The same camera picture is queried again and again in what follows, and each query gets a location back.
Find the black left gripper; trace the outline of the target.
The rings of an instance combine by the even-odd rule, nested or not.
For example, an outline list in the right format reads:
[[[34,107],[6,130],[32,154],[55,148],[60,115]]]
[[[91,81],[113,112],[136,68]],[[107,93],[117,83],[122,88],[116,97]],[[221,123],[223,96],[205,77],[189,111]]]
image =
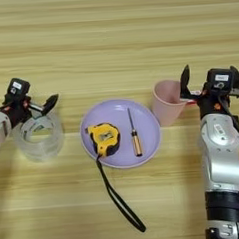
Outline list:
[[[40,106],[32,103],[31,98],[25,94],[20,96],[6,94],[2,104],[2,112],[8,116],[12,128],[15,128],[18,124],[32,117],[31,110],[47,115],[55,107],[58,97],[58,94],[53,94],[46,100],[44,106]]]

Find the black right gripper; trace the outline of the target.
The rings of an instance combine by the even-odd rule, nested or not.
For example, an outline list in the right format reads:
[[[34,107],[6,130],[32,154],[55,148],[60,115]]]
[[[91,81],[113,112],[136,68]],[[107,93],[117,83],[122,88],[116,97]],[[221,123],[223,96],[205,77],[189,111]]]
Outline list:
[[[232,65],[231,72],[232,83],[216,81],[211,84],[206,82],[203,89],[197,93],[188,88],[190,68],[186,65],[180,78],[180,97],[183,99],[189,97],[197,103],[201,119],[209,114],[229,115],[231,102],[229,97],[239,97],[239,70]]]

